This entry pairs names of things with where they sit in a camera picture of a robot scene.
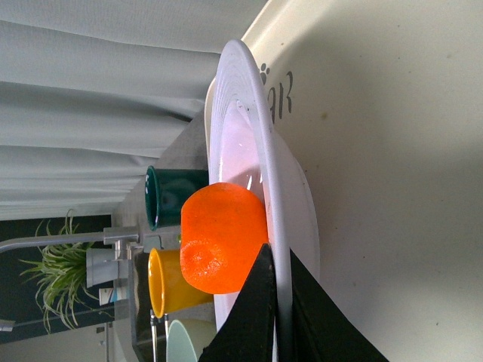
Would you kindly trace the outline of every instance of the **white countertop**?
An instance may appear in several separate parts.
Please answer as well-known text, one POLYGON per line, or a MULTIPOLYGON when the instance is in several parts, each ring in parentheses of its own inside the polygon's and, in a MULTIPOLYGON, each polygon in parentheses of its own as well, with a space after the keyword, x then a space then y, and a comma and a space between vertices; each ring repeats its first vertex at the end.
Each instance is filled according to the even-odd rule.
POLYGON ((243 38, 312 190, 321 285, 391 361, 483 360, 482 16, 272 1, 243 38))

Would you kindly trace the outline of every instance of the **wall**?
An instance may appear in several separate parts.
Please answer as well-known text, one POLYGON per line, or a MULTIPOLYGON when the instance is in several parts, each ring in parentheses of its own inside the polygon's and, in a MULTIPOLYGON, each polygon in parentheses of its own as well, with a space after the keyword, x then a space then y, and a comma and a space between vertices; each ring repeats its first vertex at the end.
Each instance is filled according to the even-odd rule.
POLYGON ((100 345, 100 342, 105 339, 105 334, 104 332, 96 333, 96 327, 103 327, 103 324, 5 343, 0 345, 0 361, 104 362, 106 360, 106 349, 104 345, 100 345))

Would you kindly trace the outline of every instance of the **paw print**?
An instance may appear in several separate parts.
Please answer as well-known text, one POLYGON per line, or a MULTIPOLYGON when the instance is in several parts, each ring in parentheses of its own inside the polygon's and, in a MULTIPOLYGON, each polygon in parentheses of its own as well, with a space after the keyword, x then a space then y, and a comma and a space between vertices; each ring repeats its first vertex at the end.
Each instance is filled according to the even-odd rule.
POLYGON ((266 66, 266 64, 262 64, 262 66, 260 67, 260 77, 262 78, 262 82, 263 82, 263 85, 265 85, 266 83, 266 77, 267 75, 270 73, 270 68, 268 68, 266 66))

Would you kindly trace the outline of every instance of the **mug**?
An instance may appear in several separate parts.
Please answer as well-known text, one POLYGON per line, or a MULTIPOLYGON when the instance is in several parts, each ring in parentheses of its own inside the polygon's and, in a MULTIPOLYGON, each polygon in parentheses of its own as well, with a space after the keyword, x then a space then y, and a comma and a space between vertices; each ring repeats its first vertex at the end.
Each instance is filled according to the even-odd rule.
POLYGON ((148 261, 149 297, 157 318, 195 305, 213 302, 213 296, 202 292, 181 274, 180 251, 152 249, 148 261))
POLYGON ((208 172, 149 166, 144 185, 148 224, 155 231, 158 227, 180 224, 181 207, 189 196, 208 185, 208 172))

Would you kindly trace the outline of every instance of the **dark green cup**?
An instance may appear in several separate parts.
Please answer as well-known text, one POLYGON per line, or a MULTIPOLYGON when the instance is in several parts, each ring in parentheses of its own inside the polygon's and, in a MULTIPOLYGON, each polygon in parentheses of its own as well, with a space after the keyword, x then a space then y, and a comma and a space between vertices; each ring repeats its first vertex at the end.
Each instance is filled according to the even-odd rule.
POLYGON ((151 230, 181 223, 181 207, 197 190, 208 185, 206 170, 160 170, 149 166, 144 196, 151 230))

